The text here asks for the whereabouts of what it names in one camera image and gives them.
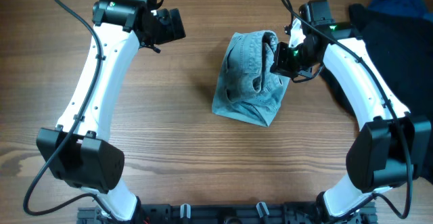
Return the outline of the light blue denim shorts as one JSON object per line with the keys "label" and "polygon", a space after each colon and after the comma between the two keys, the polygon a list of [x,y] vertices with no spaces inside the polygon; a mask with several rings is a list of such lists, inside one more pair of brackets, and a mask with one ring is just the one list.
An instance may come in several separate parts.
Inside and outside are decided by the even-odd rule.
{"label": "light blue denim shorts", "polygon": [[270,72],[277,44],[272,30],[237,32],[232,36],[217,79],[214,114],[270,126],[290,82]]}

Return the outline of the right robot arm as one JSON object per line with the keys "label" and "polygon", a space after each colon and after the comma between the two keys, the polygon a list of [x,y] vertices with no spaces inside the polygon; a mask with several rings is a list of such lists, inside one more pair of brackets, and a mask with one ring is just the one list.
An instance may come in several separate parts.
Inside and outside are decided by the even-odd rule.
{"label": "right robot arm", "polygon": [[290,36],[279,43],[271,72],[294,83],[313,80],[329,71],[341,86],[360,129],[346,155],[346,174],[313,202],[285,204],[290,223],[371,223],[374,202],[386,192],[405,186],[408,217],[413,182],[420,177],[432,126],[414,117],[391,91],[367,52],[355,26],[332,18],[327,0],[311,0],[294,10],[285,28]]}

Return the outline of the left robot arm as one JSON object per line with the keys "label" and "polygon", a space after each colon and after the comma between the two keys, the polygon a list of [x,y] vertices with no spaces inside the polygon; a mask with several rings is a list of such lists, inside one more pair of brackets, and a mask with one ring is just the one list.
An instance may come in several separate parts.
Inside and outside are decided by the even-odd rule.
{"label": "left robot arm", "polygon": [[110,144],[112,114],[127,70],[141,48],[185,37],[177,9],[164,0],[99,0],[86,23],[91,46],[74,94],[54,129],[41,129],[37,147],[50,171],[97,202],[95,220],[143,223],[140,199],[122,180],[124,153]]}

